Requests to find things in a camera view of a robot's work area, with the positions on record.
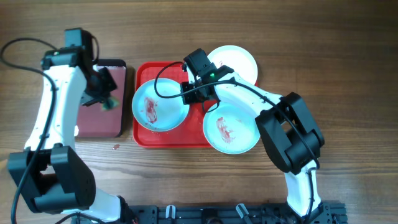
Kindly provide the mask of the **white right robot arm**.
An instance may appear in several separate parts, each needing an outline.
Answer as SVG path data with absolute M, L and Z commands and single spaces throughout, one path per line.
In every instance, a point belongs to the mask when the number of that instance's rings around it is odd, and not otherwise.
M 325 140 L 303 98 L 270 93 L 244 80 L 232 68 L 213 68 L 196 78 L 187 65 L 188 82 L 182 96 L 218 100 L 239 108 L 254 121 L 266 153 L 285 174 L 289 207 L 301 218 L 309 218 L 321 200 L 315 173 Z

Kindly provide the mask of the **light blue plate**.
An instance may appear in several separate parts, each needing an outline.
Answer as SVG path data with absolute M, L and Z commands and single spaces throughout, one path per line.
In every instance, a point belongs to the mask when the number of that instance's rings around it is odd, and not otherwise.
M 169 98 L 181 92 L 180 84 L 168 78 L 149 80 L 141 85 L 132 99 L 132 113 L 144 128 L 165 132 L 182 124 L 190 106 L 182 97 Z
M 215 103 L 205 114 L 203 134 L 214 149 L 232 155 L 248 152 L 260 139 L 254 119 L 223 102 Z

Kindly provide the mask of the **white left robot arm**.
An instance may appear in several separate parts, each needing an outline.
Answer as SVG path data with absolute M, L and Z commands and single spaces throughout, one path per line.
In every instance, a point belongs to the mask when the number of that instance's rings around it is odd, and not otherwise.
M 77 45 L 45 53 L 44 91 L 35 128 L 24 151 L 9 156 L 7 169 L 34 213 L 78 215 L 98 223 L 130 223 L 120 196 L 96 188 L 90 168 L 75 152 L 80 105 L 103 101 L 116 88 L 107 68 L 95 70 L 93 56 Z

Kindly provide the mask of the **white plate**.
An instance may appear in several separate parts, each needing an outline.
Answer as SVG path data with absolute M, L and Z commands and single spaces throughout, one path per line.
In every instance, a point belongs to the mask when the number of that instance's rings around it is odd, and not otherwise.
M 213 70 L 202 77 L 194 77 L 184 62 L 183 70 L 188 72 L 190 83 L 218 81 L 228 71 L 220 67 L 226 66 L 237 73 L 246 82 L 255 85 L 257 83 L 258 68 L 254 57 L 244 48 L 235 45 L 224 45 L 207 54 Z

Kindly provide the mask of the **green and yellow sponge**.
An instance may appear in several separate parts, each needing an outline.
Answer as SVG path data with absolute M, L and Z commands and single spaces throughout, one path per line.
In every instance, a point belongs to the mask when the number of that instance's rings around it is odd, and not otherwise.
M 101 102 L 101 109 L 104 111 L 113 110 L 119 106 L 120 102 L 117 98 L 110 96 Z

